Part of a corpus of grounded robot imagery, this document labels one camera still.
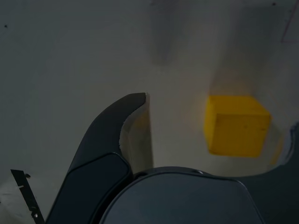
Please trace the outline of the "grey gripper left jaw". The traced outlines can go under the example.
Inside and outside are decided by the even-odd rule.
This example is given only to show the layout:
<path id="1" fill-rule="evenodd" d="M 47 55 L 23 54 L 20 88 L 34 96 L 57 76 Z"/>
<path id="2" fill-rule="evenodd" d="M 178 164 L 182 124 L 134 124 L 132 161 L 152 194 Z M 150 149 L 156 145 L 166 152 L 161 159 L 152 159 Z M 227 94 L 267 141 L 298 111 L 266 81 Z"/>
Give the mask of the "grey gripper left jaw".
<path id="1" fill-rule="evenodd" d="M 128 94 L 87 129 L 47 217 L 48 224 L 98 224 L 113 199 L 133 180 L 121 152 L 123 127 L 148 108 L 145 92 Z"/>

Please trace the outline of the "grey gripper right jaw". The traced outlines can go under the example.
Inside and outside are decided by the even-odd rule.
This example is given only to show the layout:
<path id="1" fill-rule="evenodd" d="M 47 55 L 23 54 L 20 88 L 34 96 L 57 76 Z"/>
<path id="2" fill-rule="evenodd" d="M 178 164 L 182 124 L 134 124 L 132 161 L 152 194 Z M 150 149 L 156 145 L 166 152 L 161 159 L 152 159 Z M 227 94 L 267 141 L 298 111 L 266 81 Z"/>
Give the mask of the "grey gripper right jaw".
<path id="1" fill-rule="evenodd" d="M 220 177 L 156 168 L 127 186 L 102 224 L 296 224 L 299 221 L 299 126 L 289 131 L 287 161 L 259 175 Z"/>

